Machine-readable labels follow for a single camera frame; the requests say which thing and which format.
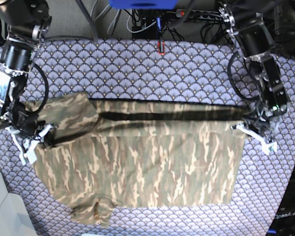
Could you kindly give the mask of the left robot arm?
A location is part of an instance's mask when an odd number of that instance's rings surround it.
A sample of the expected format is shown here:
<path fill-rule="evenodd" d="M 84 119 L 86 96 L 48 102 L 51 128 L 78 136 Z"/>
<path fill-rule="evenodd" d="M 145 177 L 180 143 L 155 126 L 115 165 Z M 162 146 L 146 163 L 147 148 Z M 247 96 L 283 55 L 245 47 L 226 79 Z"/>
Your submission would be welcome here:
<path fill-rule="evenodd" d="M 281 81 L 281 73 L 271 51 L 275 42 L 267 28 L 263 14 L 280 4 L 279 0 L 233 0 L 220 1 L 219 14 L 227 33 L 241 56 L 258 95 L 247 98 L 240 93 L 233 79 L 231 58 L 227 73 L 236 94 L 254 106 L 243 118 L 243 123 L 233 126 L 258 140 L 262 152 L 277 152 L 275 131 L 281 117 L 289 110 L 290 99 Z"/>

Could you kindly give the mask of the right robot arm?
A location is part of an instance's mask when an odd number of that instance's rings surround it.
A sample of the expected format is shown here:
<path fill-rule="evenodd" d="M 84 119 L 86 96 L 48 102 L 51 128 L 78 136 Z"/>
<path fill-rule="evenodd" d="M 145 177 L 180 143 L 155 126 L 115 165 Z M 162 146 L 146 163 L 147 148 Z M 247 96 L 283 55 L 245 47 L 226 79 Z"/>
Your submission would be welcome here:
<path fill-rule="evenodd" d="M 0 0 L 0 17 L 7 23 L 7 38 L 0 55 L 0 129 L 7 130 L 19 150 L 23 165 L 37 160 L 35 148 L 45 141 L 53 125 L 39 121 L 47 103 L 49 84 L 34 58 L 44 42 L 52 17 L 45 0 Z M 20 101 L 28 76 L 36 69 L 44 81 L 44 97 L 36 110 Z"/>

